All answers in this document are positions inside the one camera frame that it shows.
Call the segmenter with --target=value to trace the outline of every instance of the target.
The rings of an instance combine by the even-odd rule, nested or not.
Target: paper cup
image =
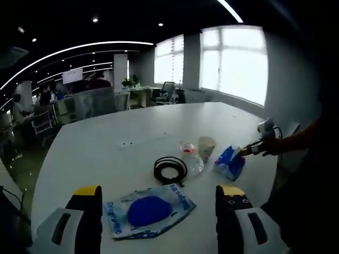
[[[198,143],[198,153],[204,163],[208,161],[213,153],[216,142],[210,137],[200,137]]]

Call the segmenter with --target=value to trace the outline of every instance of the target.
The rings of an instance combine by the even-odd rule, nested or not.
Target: coiled cable
[[[178,175],[173,178],[166,178],[162,175],[162,170],[165,168],[173,168],[178,172]],[[154,163],[154,177],[163,185],[178,184],[183,187],[182,181],[187,175],[187,166],[179,158],[173,156],[165,156],[157,159]]]

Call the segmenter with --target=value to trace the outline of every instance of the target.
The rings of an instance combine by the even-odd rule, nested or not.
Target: window blind
[[[154,83],[182,83],[184,69],[184,35],[157,44],[155,48]]]

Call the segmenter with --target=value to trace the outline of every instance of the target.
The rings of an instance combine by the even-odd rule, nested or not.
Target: human hand
[[[285,152],[285,146],[283,139],[269,139],[263,142],[265,145],[266,152],[263,153],[263,156],[267,155],[279,155]]]

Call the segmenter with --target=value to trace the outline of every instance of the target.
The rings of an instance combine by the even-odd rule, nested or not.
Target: office chair
[[[46,111],[40,115],[34,116],[31,123],[34,129],[35,135],[37,137],[42,136],[43,134],[48,134],[47,136],[43,137],[42,146],[45,145],[47,140],[54,139],[54,135],[49,134],[49,132],[53,128],[53,119],[51,119],[49,111]]]
[[[166,81],[163,84],[163,88],[159,91],[156,97],[151,100],[157,105],[174,104],[175,101],[172,99],[175,91],[174,82]]]

